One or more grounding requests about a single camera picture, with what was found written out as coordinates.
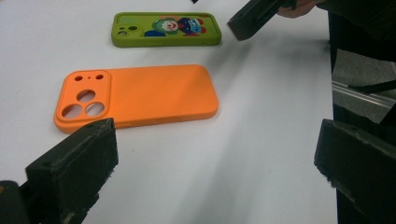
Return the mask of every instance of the camera cutout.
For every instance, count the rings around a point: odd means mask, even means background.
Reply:
[[[128,33],[126,31],[120,31],[118,32],[118,35],[128,35]]]
[[[137,30],[137,26],[130,26],[130,27],[128,27],[128,30],[136,31]]]
[[[89,102],[95,98],[95,92],[91,90],[81,91],[77,95],[77,100],[80,102]]]
[[[62,116],[66,119],[73,119],[81,114],[81,111],[80,105],[69,105],[62,111]]]
[[[99,116],[105,110],[105,106],[102,103],[93,103],[87,106],[85,113],[90,117]]]

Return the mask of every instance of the orange phone case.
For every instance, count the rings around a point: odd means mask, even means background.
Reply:
[[[126,128],[213,117],[219,102],[197,64],[77,71],[66,77],[54,114],[72,133],[98,119]]]

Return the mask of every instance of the black plastic block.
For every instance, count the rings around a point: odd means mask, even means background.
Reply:
[[[13,181],[0,181],[0,223],[29,224],[20,188]]]
[[[43,223],[81,223],[118,164],[113,119],[88,124],[26,167],[46,209]]]
[[[396,223],[396,147],[354,126],[322,122],[315,165],[373,223]]]

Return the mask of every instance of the black object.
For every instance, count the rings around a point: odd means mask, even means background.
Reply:
[[[392,91],[396,89],[396,80],[382,82],[374,85],[367,85],[367,86],[348,85],[348,87],[355,91],[360,91],[366,94],[377,93],[381,91]]]
[[[336,195],[338,224],[373,224],[340,190],[336,191]]]
[[[329,12],[329,32],[332,68],[336,62],[337,49],[381,61],[396,62],[396,40],[373,39],[363,28],[331,12]]]
[[[388,114],[381,120],[380,124],[396,127],[396,104],[393,105]]]
[[[296,7],[296,0],[250,0],[227,23],[238,40],[254,36],[280,7]]]
[[[396,107],[394,106],[386,115],[392,115],[390,112],[393,110],[393,115],[396,112]],[[396,146],[396,123],[391,123],[385,118],[380,122],[380,124],[372,122],[370,119],[355,114],[340,105],[333,104],[332,111],[335,121],[343,122],[365,132],[374,135],[375,137]]]
[[[325,119],[315,165],[371,222],[396,223],[396,146],[355,126]]]
[[[85,125],[27,166],[21,187],[0,182],[0,223],[81,223],[118,163],[113,119]]]

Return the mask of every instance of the green phone case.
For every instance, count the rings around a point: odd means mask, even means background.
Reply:
[[[120,48],[214,46],[221,31],[204,12],[121,12],[114,17],[111,40]]]

